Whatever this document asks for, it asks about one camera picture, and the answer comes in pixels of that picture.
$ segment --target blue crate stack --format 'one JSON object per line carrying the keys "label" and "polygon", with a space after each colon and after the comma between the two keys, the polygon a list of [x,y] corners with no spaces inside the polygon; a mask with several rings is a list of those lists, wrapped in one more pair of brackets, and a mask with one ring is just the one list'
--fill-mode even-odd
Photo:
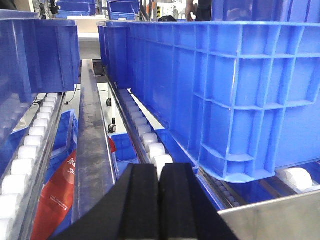
{"label": "blue crate stack", "polygon": [[59,0],[56,5],[59,6],[58,14],[56,15],[58,19],[96,15],[96,0]]}

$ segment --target white roller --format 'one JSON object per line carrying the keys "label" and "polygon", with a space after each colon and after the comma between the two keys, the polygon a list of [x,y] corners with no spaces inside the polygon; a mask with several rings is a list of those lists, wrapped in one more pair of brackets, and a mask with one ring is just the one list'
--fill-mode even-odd
{"label": "white roller", "polygon": [[2,182],[2,194],[21,194],[24,195],[28,185],[29,175],[8,175]]}
{"label": "white roller", "polygon": [[148,121],[145,117],[139,117],[134,120],[134,124],[136,127],[139,127],[141,125],[147,125]]}
{"label": "white roller", "polygon": [[41,135],[29,135],[24,138],[24,145],[40,147],[42,139],[43,137]]}
{"label": "white roller", "polygon": [[148,134],[151,133],[151,127],[149,125],[141,125],[137,127],[138,133],[139,133],[139,137],[142,140],[142,136],[144,134]]}
{"label": "white roller", "polygon": [[150,160],[157,156],[166,155],[165,146],[160,142],[148,145],[146,147],[146,151],[150,157]]}
{"label": "white roller", "polygon": [[150,144],[156,144],[158,142],[157,134],[154,132],[149,132],[142,135],[142,142],[145,147]]}
{"label": "white roller", "polygon": [[0,195],[0,219],[11,219],[16,216],[22,196],[20,194]]}
{"label": "white roller", "polygon": [[16,159],[11,164],[11,175],[31,175],[35,165],[34,159]]}
{"label": "white roller", "polygon": [[43,107],[52,107],[53,109],[55,108],[55,103],[53,101],[44,101],[42,103]]}
{"label": "white roller", "polygon": [[48,97],[48,98],[55,98],[55,99],[57,99],[57,98],[58,98],[58,93],[48,93],[47,97]]}
{"label": "white roller", "polygon": [[52,114],[52,112],[54,111],[54,108],[51,106],[42,106],[40,108],[40,113],[50,113]]}
{"label": "white roller", "polygon": [[36,119],[48,119],[50,121],[51,113],[50,112],[39,112],[36,115]]}
{"label": "white roller", "polygon": [[48,127],[48,124],[49,124],[49,120],[48,119],[35,119],[33,121],[33,126],[35,127],[45,127],[47,128]]}
{"label": "white roller", "polygon": [[136,102],[133,101],[133,100],[132,100],[132,101],[126,101],[126,102],[125,102],[125,105],[126,105],[127,108],[137,106]]}
{"label": "white roller", "polygon": [[277,173],[281,180],[287,181],[300,191],[309,189],[313,185],[310,174],[301,167],[287,168],[279,170]]}
{"label": "white roller", "polygon": [[36,159],[37,153],[37,146],[21,146],[18,150],[18,159]]}
{"label": "white roller", "polygon": [[57,98],[56,97],[46,97],[44,99],[45,102],[54,102],[56,103],[57,102]]}
{"label": "white roller", "polygon": [[0,219],[0,240],[10,240],[13,224],[12,218]]}
{"label": "white roller", "polygon": [[156,172],[158,174],[158,178],[160,179],[162,169],[166,164],[173,164],[172,157],[170,155],[162,155],[162,156],[155,156],[152,158],[151,162],[155,165],[156,167]]}
{"label": "white roller", "polygon": [[143,117],[143,114],[141,111],[131,112],[130,114],[131,114],[132,120],[139,119],[139,118]]}
{"label": "white roller", "polygon": [[129,113],[139,112],[140,108],[138,106],[130,106],[128,107]]}
{"label": "white roller", "polygon": [[46,134],[46,128],[44,126],[32,126],[29,129],[29,135],[40,135],[44,137]]}

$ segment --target metal rail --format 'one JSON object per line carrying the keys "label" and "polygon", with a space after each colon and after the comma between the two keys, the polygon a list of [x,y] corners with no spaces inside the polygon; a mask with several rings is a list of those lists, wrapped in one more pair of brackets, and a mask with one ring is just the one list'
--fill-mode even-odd
{"label": "metal rail", "polygon": [[[202,168],[199,168],[198,175],[205,181],[205,184],[209,190],[212,191],[216,197],[218,197],[225,209],[238,207],[235,205],[235,203],[240,205],[247,204],[235,191],[228,186],[226,182],[213,179]],[[226,191],[234,198],[235,201],[231,201],[228,198],[228,196],[224,193]]]}
{"label": "metal rail", "polygon": [[125,103],[123,102],[122,98],[120,97],[119,91],[118,91],[117,87],[115,86],[115,83],[110,80],[107,73],[106,73],[106,76],[107,76],[107,82],[109,83],[109,89],[111,89],[111,91],[112,91],[115,104],[118,107],[118,110],[120,112],[121,118],[124,123],[124,126],[126,128],[126,131],[132,140],[132,144],[133,144],[135,152],[138,156],[138,160],[142,164],[150,164],[151,162],[150,162],[150,159],[147,155],[147,152],[139,139],[138,131],[136,130],[135,125],[134,125],[133,121],[131,120],[128,112],[124,110],[123,106],[125,106]]}
{"label": "metal rail", "polygon": [[[29,177],[27,191],[24,193],[17,215],[15,217],[10,240],[29,240],[34,219],[36,216],[40,194],[44,185],[44,176],[48,169],[48,163],[50,155],[55,142],[55,135],[57,134],[57,129],[59,126],[59,121],[61,118],[61,109],[65,98],[65,93],[58,94],[56,105],[51,115],[51,120],[49,122],[48,128],[46,130],[45,136],[43,138],[42,144],[38,151],[37,157],[35,159],[35,164],[33,166],[32,175]],[[37,117],[38,109],[36,115],[30,123],[33,126],[33,122]],[[3,179],[10,171],[11,163],[14,159],[18,157],[18,149],[23,145],[24,138],[29,134],[29,129],[21,140],[17,150],[13,154],[2,178],[0,179],[0,184],[2,184]]]}
{"label": "metal rail", "polygon": [[94,207],[115,182],[94,65],[83,59],[72,222]]}

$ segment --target metal channel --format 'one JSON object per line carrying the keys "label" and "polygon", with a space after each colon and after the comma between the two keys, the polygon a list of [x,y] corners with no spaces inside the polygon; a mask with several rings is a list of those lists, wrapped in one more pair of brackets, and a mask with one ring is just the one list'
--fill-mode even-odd
{"label": "metal channel", "polygon": [[[46,134],[43,138],[42,144],[38,151],[37,157],[35,159],[35,164],[33,166],[32,175],[29,177],[29,183],[27,186],[27,191],[24,193],[19,209],[14,220],[12,227],[10,240],[29,240],[33,230],[34,219],[36,216],[40,194],[44,185],[44,175],[47,172],[49,159],[51,152],[55,143],[55,136],[57,134],[60,118],[61,109],[65,98],[65,93],[58,94],[56,105],[51,115],[51,120],[46,130]],[[36,115],[30,123],[33,126],[33,122],[37,117],[38,109]],[[20,146],[23,145],[24,138],[20,142]],[[12,156],[10,163],[0,179],[0,183],[3,182],[3,178],[8,175],[11,163],[18,156],[18,149]]]}
{"label": "metal channel", "polygon": [[94,207],[115,182],[94,65],[83,59],[72,222]]}
{"label": "metal channel", "polygon": [[124,123],[124,126],[126,128],[126,131],[132,140],[132,144],[133,144],[135,152],[138,156],[139,162],[142,164],[150,164],[151,163],[150,159],[147,155],[147,152],[146,152],[144,146],[142,145],[142,143],[140,141],[138,131],[136,130],[135,125],[134,125],[133,121],[131,120],[128,112],[124,110],[123,106],[125,106],[125,103],[123,102],[122,98],[120,97],[119,91],[116,88],[115,83],[112,82],[109,77],[107,77],[107,82],[109,83],[109,87],[112,91],[114,101],[118,107],[118,110],[120,112],[121,118]]}
{"label": "metal channel", "polygon": [[218,212],[240,240],[319,240],[320,190]]}

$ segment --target metal guide bar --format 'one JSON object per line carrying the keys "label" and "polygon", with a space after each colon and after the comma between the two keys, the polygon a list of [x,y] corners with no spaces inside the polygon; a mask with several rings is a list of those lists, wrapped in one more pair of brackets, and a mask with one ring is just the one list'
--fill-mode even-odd
{"label": "metal guide bar", "polygon": [[83,59],[72,222],[94,207],[115,182],[94,65]]}
{"label": "metal guide bar", "polygon": [[[247,204],[236,192],[234,192],[226,183],[214,179],[209,176],[202,168],[199,168],[198,175],[203,178],[206,185],[210,188],[210,190],[219,198],[222,202],[225,209],[238,207],[235,205],[236,203],[240,205]],[[228,196],[224,192],[228,192],[230,196],[232,196],[235,200],[231,201]]]}

